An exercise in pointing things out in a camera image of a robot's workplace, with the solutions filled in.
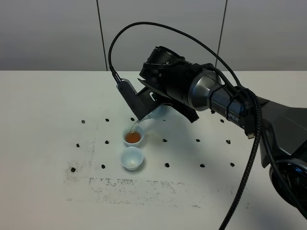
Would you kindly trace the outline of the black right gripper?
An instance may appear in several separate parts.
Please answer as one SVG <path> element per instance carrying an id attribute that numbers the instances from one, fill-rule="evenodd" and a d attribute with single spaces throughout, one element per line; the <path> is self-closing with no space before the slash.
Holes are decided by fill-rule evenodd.
<path id="1" fill-rule="evenodd" d="M 188 93 L 198 74 L 199 64 L 164 46 L 155 47 L 140 72 L 142 84 L 158 95 L 161 104 L 173 107 L 192 123 L 199 117 L 188 103 Z"/>

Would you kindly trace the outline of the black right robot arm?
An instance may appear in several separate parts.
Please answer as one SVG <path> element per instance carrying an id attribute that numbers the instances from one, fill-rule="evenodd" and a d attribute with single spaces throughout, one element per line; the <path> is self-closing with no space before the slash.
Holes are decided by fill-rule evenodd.
<path id="1" fill-rule="evenodd" d="M 141 117 L 158 106 L 173 107 L 190 122 L 198 111 L 211 110 L 242 128 L 254 140 L 237 194 L 228 211 L 231 216 L 246 186 L 256 152 L 270 167 L 278 194 L 305 216 L 307 214 L 307 111 L 260 97 L 241 84 L 232 85 L 212 64 L 192 64 L 172 50 L 156 47 L 140 72 L 140 82 L 153 92 Z"/>

